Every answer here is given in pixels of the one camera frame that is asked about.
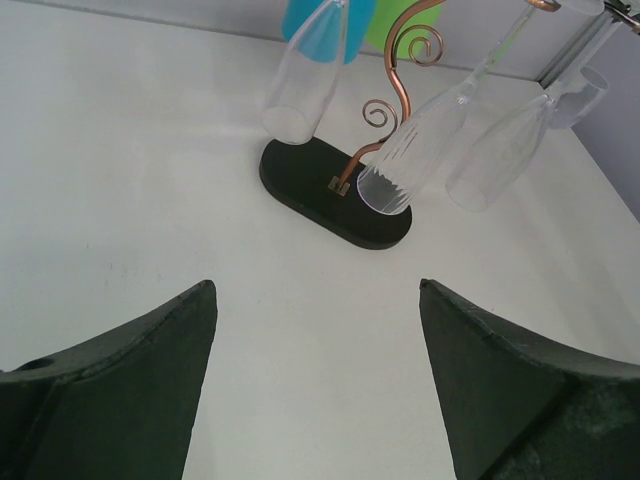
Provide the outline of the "copper wire wine glass rack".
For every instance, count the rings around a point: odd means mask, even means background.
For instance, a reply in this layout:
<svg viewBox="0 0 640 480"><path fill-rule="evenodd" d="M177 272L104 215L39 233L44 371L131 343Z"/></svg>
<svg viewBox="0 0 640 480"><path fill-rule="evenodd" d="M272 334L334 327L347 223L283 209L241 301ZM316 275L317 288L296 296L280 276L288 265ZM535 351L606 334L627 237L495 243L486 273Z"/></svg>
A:
<svg viewBox="0 0 640 480"><path fill-rule="evenodd" d="M556 1L530 1L538 11L555 12ZM372 99L362 108L364 115L379 114L392 120L394 128L386 137L361 147L353 156L325 141L311 138L301 145L270 141L259 163L260 179L278 201L313 222L365 249L384 250L399 243L412 224L410 206L398 215L383 215L361 199L356 182L358 175L374 158L398 128L417 110L412 110L408 92L397 73L397 50L407 33L418 30L420 36L410 44L441 42L441 34L429 25L411 24L411 19L432 7L432 1L417 1L405 9L391 26L384 48L385 71L398 95L395 110L388 103Z"/></svg>

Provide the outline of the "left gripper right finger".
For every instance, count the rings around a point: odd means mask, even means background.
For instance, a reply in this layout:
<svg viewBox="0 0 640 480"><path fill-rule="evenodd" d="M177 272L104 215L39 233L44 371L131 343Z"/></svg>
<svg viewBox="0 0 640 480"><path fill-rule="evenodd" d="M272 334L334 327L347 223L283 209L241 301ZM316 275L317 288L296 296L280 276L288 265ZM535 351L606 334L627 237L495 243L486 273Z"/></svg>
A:
<svg viewBox="0 0 640 480"><path fill-rule="evenodd" d="M521 327L435 280L419 309L459 479L636 479L639 368Z"/></svg>

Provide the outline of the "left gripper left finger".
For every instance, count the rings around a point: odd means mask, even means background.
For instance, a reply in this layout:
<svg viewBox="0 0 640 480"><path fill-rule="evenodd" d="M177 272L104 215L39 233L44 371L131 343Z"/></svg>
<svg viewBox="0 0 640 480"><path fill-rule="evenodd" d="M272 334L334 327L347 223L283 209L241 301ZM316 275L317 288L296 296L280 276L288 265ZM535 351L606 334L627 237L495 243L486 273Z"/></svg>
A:
<svg viewBox="0 0 640 480"><path fill-rule="evenodd" d="M217 323L203 280L1 374L4 479L180 479Z"/></svg>

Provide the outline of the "blue plastic wine glass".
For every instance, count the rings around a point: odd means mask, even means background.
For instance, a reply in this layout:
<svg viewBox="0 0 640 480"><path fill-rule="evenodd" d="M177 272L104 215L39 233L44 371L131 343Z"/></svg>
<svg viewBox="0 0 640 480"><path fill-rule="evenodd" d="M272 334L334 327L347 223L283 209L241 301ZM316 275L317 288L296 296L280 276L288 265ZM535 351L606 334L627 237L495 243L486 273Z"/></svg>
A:
<svg viewBox="0 0 640 480"><path fill-rule="evenodd" d="M291 41L321 4L320 0L291 0L288 3L281 24L282 35L287 42ZM345 64L357 57L375 7L376 2L373 0L349 2ZM339 6L324 9L301 37L299 51L312 61L332 63L339 49L342 20L343 11Z"/></svg>

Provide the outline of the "clear champagne flute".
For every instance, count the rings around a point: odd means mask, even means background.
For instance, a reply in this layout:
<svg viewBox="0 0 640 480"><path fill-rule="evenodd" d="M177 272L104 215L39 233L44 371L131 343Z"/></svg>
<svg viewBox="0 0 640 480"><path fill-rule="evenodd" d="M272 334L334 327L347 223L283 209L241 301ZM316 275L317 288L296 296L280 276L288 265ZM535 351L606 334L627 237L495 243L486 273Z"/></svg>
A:
<svg viewBox="0 0 640 480"><path fill-rule="evenodd" d="M328 7L343 11L338 53L332 63L318 63L299 51L304 32ZM344 65L348 24L347 1L324 1L288 42L265 98L260 120L269 136L281 143L301 145L314 135L333 96Z"/></svg>

